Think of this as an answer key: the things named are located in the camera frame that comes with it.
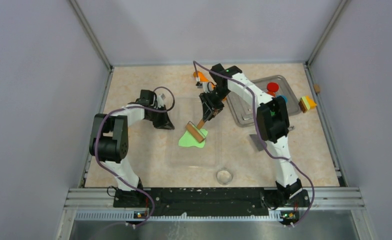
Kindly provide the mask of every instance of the purple cable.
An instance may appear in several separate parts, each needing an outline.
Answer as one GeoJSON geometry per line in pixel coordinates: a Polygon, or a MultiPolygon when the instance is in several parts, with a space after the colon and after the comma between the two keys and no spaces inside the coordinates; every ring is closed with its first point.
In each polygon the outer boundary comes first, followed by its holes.
{"type": "MultiPolygon", "coordinates": [[[[233,78],[231,78],[231,77],[228,77],[228,76],[219,74],[219,73],[217,73],[217,72],[214,72],[214,71],[212,71],[212,70],[210,70],[210,69],[208,69],[208,68],[202,66],[202,65],[199,64],[197,61],[193,61],[194,71],[195,71],[196,73],[198,72],[198,70],[197,70],[197,68],[196,68],[196,65],[198,65],[199,67],[201,67],[203,70],[208,71],[209,73],[212,73],[212,74],[217,75],[217,76],[219,76],[219,77],[221,77],[221,78],[225,78],[225,79],[227,79],[227,80],[230,80],[230,81],[232,81],[233,83],[236,83],[236,84],[238,84],[238,85],[245,86],[243,83],[241,83],[241,82],[239,82],[239,81],[237,81],[237,80],[235,80],[235,79],[233,79],[233,78]]],[[[255,98],[256,98],[255,93],[254,93],[254,91],[252,91],[252,89],[250,89],[250,88],[246,88],[246,89],[252,94],[252,112],[253,112],[253,119],[254,119],[254,123],[255,123],[255,130],[256,130],[256,134],[258,135],[259,141],[261,142],[262,147],[263,147],[264,151],[266,152],[266,154],[268,154],[268,156],[269,156],[270,158],[272,158],[272,159],[276,159],[276,160],[282,159],[282,160],[285,160],[285,161],[289,162],[289,163],[290,163],[290,164],[291,164],[300,174],[302,174],[302,175],[308,180],[309,184],[311,185],[311,188],[312,188],[312,198],[311,198],[311,201],[309,202],[309,205],[308,205],[308,208],[306,209],[306,212],[300,217],[300,219],[299,219],[296,223],[293,224],[293,226],[296,227],[296,226],[306,217],[306,215],[307,215],[308,212],[310,211],[311,207],[313,206],[314,198],[315,198],[314,184],[313,184],[313,182],[311,181],[311,179],[310,179],[305,173],[303,173],[303,172],[299,169],[299,167],[298,167],[293,161],[290,161],[289,158],[284,157],[284,156],[273,156],[273,155],[268,151],[268,149],[267,149],[267,144],[266,144],[265,141],[262,140],[262,138],[261,138],[260,129],[259,129],[258,123],[257,123],[257,121],[256,121],[256,119],[257,119],[257,110],[256,110],[256,102],[255,102],[255,98]]]]}
{"type": "MultiPolygon", "coordinates": [[[[137,227],[140,227],[141,225],[143,225],[143,224],[153,215],[153,213],[154,213],[154,211],[155,211],[155,201],[154,201],[154,199],[153,199],[147,192],[145,192],[145,191],[143,191],[143,190],[141,190],[141,189],[139,189],[139,188],[137,188],[137,187],[132,186],[132,185],[129,184],[126,180],[124,180],[122,177],[120,177],[118,174],[116,174],[114,171],[110,170],[109,168],[107,168],[106,166],[104,166],[104,165],[101,163],[101,161],[100,161],[100,159],[99,159],[99,150],[98,150],[98,148],[99,148],[99,140],[100,140],[100,138],[101,138],[101,135],[102,135],[102,128],[103,128],[103,125],[105,124],[106,120],[109,118],[109,116],[111,116],[112,114],[114,114],[114,113],[116,113],[116,112],[120,112],[120,111],[123,111],[123,110],[125,110],[125,109],[145,109],[145,110],[152,111],[152,112],[155,112],[155,113],[166,113],[166,112],[170,111],[171,109],[173,109],[173,107],[174,107],[175,104],[176,104],[176,99],[175,99],[175,97],[174,97],[173,92],[171,92],[171,90],[169,90],[167,87],[164,87],[164,86],[158,86],[158,87],[155,88],[153,91],[156,91],[156,90],[158,90],[158,89],[165,89],[165,90],[167,90],[167,91],[171,94],[171,96],[172,96],[172,105],[171,105],[170,108],[168,108],[168,109],[166,109],[166,110],[157,110],[157,109],[152,109],[152,108],[150,108],[150,107],[145,107],[145,106],[142,106],[142,105],[138,105],[138,106],[129,106],[129,107],[124,107],[124,108],[115,109],[115,110],[109,112],[108,114],[106,114],[106,116],[102,119],[102,121],[101,121],[101,123],[100,123],[100,126],[99,126],[99,129],[98,129],[98,131],[97,131],[96,141],[94,142],[94,157],[96,158],[97,164],[98,164],[101,168],[105,169],[106,171],[108,171],[109,173],[111,173],[112,175],[114,175],[116,178],[118,178],[118,179],[119,179],[122,183],[124,183],[127,187],[129,187],[129,188],[131,188],[131,189],[133,189],[133,190],[136,190],[137,192],[140,192],[140,193],[144,194],[144,195],[150,200],[150,202],[152,203],[152,209],[150,210],[149,215],[147,215],[147,217],[146,217],[142,222],[140,222],[139,224],[135,225],[136,228],[137,228],[137,227]]],[[[106,230],[106,229],[108,229],[108,228],[110,228],[110,227],[112,227],[112,226],[118,225],[118,224],[124,224],[124,222],[114,222],[114,223],[112,223],[112,224],[109,224],[109,225],[105,226],[104,228],[102,228],[101,230],[99,230],[99,231],[98,231],[95,235],[93,235],[90,239],[94,239],[98,234],[100,234],[100,233],[103,232],[104,230],[106,230]]]]}

